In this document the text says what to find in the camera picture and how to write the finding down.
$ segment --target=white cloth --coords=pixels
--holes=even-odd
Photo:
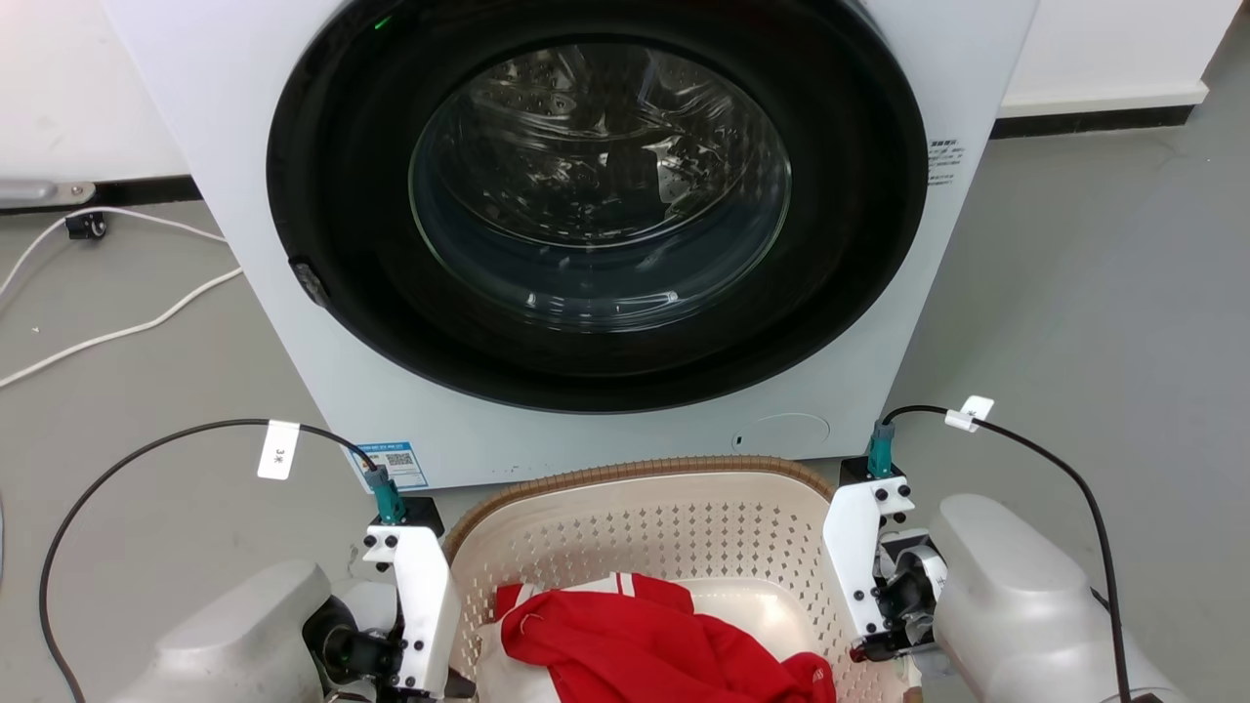
[[[516,597],[516,605],[545,589],[526,583]],[[606,578],[582,583],[565,590],[591,590],[634,595],[634,574],[609,574]],[[512,659],[504,652],[499,620],[506,613],[495,613],[496,620],[478,628],[481,655],[478,657],[478,699],[480,703],[560,703],[560,694],[551,683],[546,667],[534,667]]]

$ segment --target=floor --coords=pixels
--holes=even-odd
[[[1084,470],[1102,502],[1125,618],[1194,700],[1242,700],[1250,658],[1250,18],[1181,129],[999,141],[980,166],[890,404],[998,399],[995,419]],[[214,228],[201,204],[149,211]],[[46,216],[0,223],[6,270]],[[58,240],[0,300],[0,375],[148,320],[234,266],[229,250],[115,218],[100,244]],[[0,390],[0,678],[8,700],[68,694],[39,640],[35,587],[64,510],[108,464],[226,417],[320,422],[242,279],[168,324]],[[200,604],[276,560],[374,577],[370,499],[332,447],[305,440],[285,483],[258,482],[260,432],[170,445],[110,482],[65,540],[54,624],[91,699],[145,665]],[[951,493],[998,498],[1099,573],[1070,483],[1020,449],[900,420],[920,520]],[[454,522],[484,490],[440,494]],[[969,700],[958,679],[926,698]]]

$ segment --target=black baseboard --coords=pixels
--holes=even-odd
[[[1085,131],[1179,126],[1185,124],[1192,111],[1194,105],[1175,105],[1170,108],[1142,108],[1139,110],[1000,118],[994,123],[990,139],[1019,139],[1024,136],[1051,136]],[[132,208],[135,205],[200,200],[200,189],[196,188],[195,181],[189,175],[98,183],[95,188],[95,198],[86,205]],[[41,208],[20,211],[55,213],[72,209],[75,208]],[[6,210],[0,214],[19,214],[19,210]]]
[[[91,205],[132,208],[159,203],[184,203],[202,200],[199,186],[191,176],[144,178],[95,184]]]
[[[1174,105],[1170,108],[1141,108],[1139,110],[999,118],[994,123],[994,130],[990,131],[990,139],[1019,139],[1021,136],[1052,136],[1058,134],[1079,134],[1082,131],[1179,126],[1189,120],[1189,114],[1192,111],[1194,105]]]

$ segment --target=white cable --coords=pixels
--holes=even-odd
[[[12,383],[16,383],[16,382],[19,382],[19,380],[29,377],[30,374],[32,374],[32,373],[35,373],[35,372],[38,372],[40,369],[50,367],[50,365],[55,364],[56,362],[60,362],[61,359],[64,359],[64,358],[66,358],[66,357],[69,357],[71,354],[78,354],[79,352],[81,352],[84,349],[90,349],[90,348],[95,346],[96,344],[104,344],[105,341],[112,341],[114,339],[121,339],[122,336],[128,336],[128,335],[131,335],[131,334],[139,334],[140,331],[146,331],[146,330],[149,330],[149,329],[151,329],[151,328],[154,328],[154,326],[156,326],[156,325],[159,325],[161,323],[164,323],[165,320],[172,318],[175,313],[178,313],[179,310],[181,310],[182,308],[185,308],[191,300],[195,300],[196,298],[199,298],[200,295],[202,295],[208,290],[221,285],[222,283],[232,279],[234,276],[236,276],[236,275],[239,275],[241,273],[242,273],[241,268],[240,269],[235,269],[235,270],[232,270],[230,273],[221,274],[218,278],[215,278],[215,279],[205,283],[200,288],[196,288],[195,290],[188,293],[186,298],[182,298],[181,300],[179,300],[178,303],[175,303],[172,308],[170,308],[169,310],[165,310],[164,313],[161,313],[161,315],[159,318],[156,318],[155,320],[146,321],[146,323],[144,323],[141,325],[135,325],[132,328],[119,329],[118,331],[110,331],[109,334],[98,336],[95,339],[89,339],[86,341],[75,344],[74,346],[70,346],[69,349],[65,349],[62,352],[58,352],[56,354],[52,354],[51,357],[44,359],[42,362],[40,362],[40,363],[38,363],[38,364],[35,364],[32,367],[28,367],[28,368],[18,372],[18,373],[10,375],[10,377],[5,377],[5,378],[0,379],[0,388],[4,388],[4,387],[10,385]]]
[[[26,250],[21,253],[21,256],[18,256],[18,263],[12,265],[12,270],[9,271],[9,275],[4,279],[4,283],[0,284],[0,296],[2,296],[4,291],[9,289],[9,284],[12,283],[12,279],[18,275],[18,270],[21,269],[21,265],[26,263],[26,259],[30,258],[30,255],[35,251],[35,249],[40,245],[40,243],[42,243],[45,239],[48,239],[49,236],[51,236],[51,234],[54,231],[56,231],[58,229],[60,229],[60,226],[65,223],[66,218],[74,218],[74,216],[78,216],[78,215],[89,215],[91,213],[114,213],[114,214],[118,214],[118,215],[126,215],[126,216],[131,216],[131,218],[139,218],[140,220],[148,220],[150,223],[169,225],[169,226],[172,226],[172,228],[178,228],[178,229],[189,231],[191,234],[196,234],[199,236],[206,236],[206,238],[216,240],[216,241],[225,241],[224,236],[219,236],[216,234],[206,233],[202,229],[195,229],[191,225],[186,225],[186,224],[182,224],[182,223],[175,223],[174,220],[166,220],[164,218],[155,218],[152,215],[145,215],[142,213],[135,213],[132,210],[122,210],[121,208],[109,208],[109,206],[105,206],[105,205],[99,205],[99,206],[95,206],[95,208],[82,208],[81,210],[74,210],[72,213],[65,215],[60,220],[56,220],[56,223],[54,225],[51,225],[48,229],[45,229],[44,231],[41,231],[39,234],[39,236],[36,236],[35,240],[30,243],[30,246],[28,246]]]
[[[76,215],[86,215],[89,213],[115,213],[115,214],[119,214],[119,215],[128,215],[128,216],[131,216],[131,218],[139,218],[140,220],[148,220],[148,221],[162,224],[162,225],[169,225],[169,226],[172,226],[172,228],[178,228],[178,229],[189,231],[189,233],[199,235],[199,236],[206,236],[206,238],[212,239],[215,241],[225,241],[224,236],[219,236],[216,234],[210,234],[210,233],[204,231],[201,229],[195,229],[191,225],[186,225],[186,224],[182,224],[182,223],[176,223],[174,220],[166,220],[164,218],[155,218],[152,215],[145,215],[142,213],[135,213],[135,211],[131,211],[131,210],[122,210],[121,208],[108,208],[108,206],[102,206],[102,205],[101,206],[96,206],[96,208],[82,208],[81,210],[75,210],[75,211],[70,213],[69,215],[65,215],[65,218],[72,218],[72,216],[76,216]],[[9,271],[9,276],[4,280],[4,284],[0,284],[0,295],[4,295],[5,289],[8,289],[9,284],[12,283],[14,276],[18,275],[18,270],[26,261],[26,259],[30,258],[31,251],[34,251],[35,248],[39,246],[39,243],[41,243],[44,239],[48,239],[48,236],[50,236],[54,231],[56,231],[58,228],[60,228],[64,221],[65,221],[64,218],[61,220],[58,220],[56,224],[54,224],[50,228],[45,229],[42,233],[40,233],[39,236],[35,238],[34,241],[30,243],[30,246],[28,246],[26,250],[21,254],[21,256],[18,258],[18,263],[14,264],[12,270]],[[170,308],[169,310],[165,310],[155,320],[146,321],[144,324],[135,325],[132,328],[126,328],[126,329],[121,329],[121,330],[118,330],[118,331],[112,331],[112,333],[109,333],[109,334],[105,334],[105,335],[101,335],[101,336],[96,336],[95,339],[89,339],[89,340],[82,341],[80,344],[75,344],[74,346],[70,346],[69,349],[65,349],[62,352],[58,352],[56,354],[52,354],[51,357],[44,359],[42,362],[39,362],[38,364],[34,364],[34,365],[28,367],[28,368],[18,372],[15,374],[5,377],[5,378],[0,379],[0,388],[5,388],[6,385],[11,385],[14,383],[18,383],[19,380],[29,377],[30,374],[32,374],[35,372],[45,369],[45,368],[55,364],[56,362],[60,362],[61,359],[64,359],[66,357],[70,357],[72,354],[78,354],[79,352],[81,352],[84,349],[90,349],[90,348],[95,346],[96,344],[104,344],[105,341],[112,341],[114,339],[120,339],[122,336],[128,336],[128,335],[131,335],[131,334],[139,334],[140,331],[146,331],[146,330],[149,330],[149,329],[151,329],[151,328],[154,328],[154,326],[156,326],[156,325],[159,325],[161,323],[164,323],[165,320],[172,318],[179,310],[181,310],[188,304],[190,304],[191,300],[195,300],[200,295],[208,293],[209,290],[211,290],[211,289],[221,285],[222,283],[225,283],[225,281],[235,278],[236,275],[239,275],[241,273],[242,273],[242,269],[239,268],[239,269],[235,269],[232,271],[221,274],[218,278],[215,278],[215,279],[205,283],[204,285],[201,285],[201,286],[196,288],[195,290],[188,293],[185,298],[182,298],[181,300],[179,300],[178,303],[175,303],[172,308]]]

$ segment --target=teal connector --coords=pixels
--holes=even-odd
[[[378,502],[378,517],[384,525],[398,525],[408,512],[404,502],[400,500],[399,488],[386,473],[386,467],[378,467],[376,472],[365,472],[365,483],[374,490],[374,500]]]
[[[872,478],[890,478],[894,458],[890,455],[890,445],[894,443],[894,424],[876,423],[872,428],[872,439],[868,443],[868,473]]]

